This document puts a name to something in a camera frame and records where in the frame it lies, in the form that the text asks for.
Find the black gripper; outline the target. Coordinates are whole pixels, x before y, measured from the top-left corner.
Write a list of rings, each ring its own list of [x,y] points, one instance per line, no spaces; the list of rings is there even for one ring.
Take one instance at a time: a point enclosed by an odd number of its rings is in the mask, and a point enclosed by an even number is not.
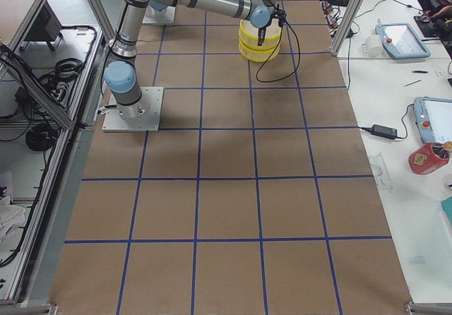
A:
[[[261,6],[261,28],[258,29],[257,45],[261,47],[266,39],[266,28],[275,21],[279,28],[286,23],[286,12],[279,6]]]

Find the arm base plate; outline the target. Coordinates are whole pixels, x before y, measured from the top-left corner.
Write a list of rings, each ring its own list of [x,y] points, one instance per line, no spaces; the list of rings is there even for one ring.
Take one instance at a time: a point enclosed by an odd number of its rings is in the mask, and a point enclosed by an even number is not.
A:
[[[162,108],[163,87],[141,87],[142,98],[133,106],[118,105],[110,97],[111,109],[105,110],[102,130],[106,132],[158,131]]]
[[[168,6],[159,11],[152,6],[148,6],[142,21],[143,25],[173,25],[176,8]]]

